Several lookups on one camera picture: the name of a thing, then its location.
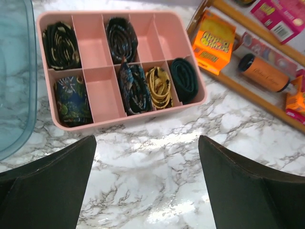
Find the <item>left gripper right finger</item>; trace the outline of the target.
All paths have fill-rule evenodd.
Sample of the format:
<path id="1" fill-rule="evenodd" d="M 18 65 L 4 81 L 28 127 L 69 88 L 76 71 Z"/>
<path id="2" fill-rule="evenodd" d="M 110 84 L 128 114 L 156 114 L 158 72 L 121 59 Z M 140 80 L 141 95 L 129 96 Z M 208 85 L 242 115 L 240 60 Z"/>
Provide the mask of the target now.
<path id="1" fill-rule="evenodd" d="M 207 136 L 198 141 L 218 229 L 303 229 L 305 178 L 264 166 Z"/>

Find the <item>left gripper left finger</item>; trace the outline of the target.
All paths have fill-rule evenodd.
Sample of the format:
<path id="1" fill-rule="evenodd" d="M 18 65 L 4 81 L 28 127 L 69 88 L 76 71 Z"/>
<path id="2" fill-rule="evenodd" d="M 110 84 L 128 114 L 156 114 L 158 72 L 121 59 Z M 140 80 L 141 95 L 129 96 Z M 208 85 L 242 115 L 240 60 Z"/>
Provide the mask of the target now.
<path id="1" fill-rule="evenodd" d="M 87 136 L 0 174 L 2 229 L 74 229 L 96 150 Z"/>

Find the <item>dark green tie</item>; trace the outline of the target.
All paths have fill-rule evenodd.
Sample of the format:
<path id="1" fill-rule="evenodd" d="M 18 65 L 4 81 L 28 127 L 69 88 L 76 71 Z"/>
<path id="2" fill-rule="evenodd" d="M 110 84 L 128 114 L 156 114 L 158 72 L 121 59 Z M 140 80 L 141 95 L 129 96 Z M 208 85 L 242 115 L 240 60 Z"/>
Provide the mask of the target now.
<path id="1" fill-rule="evenodd" d="M 189 104 L 198 93 L 197 74 L 194 67 L 183 58 L 176 58 L 170 66 L 173 83 L 183 104 Z"/>

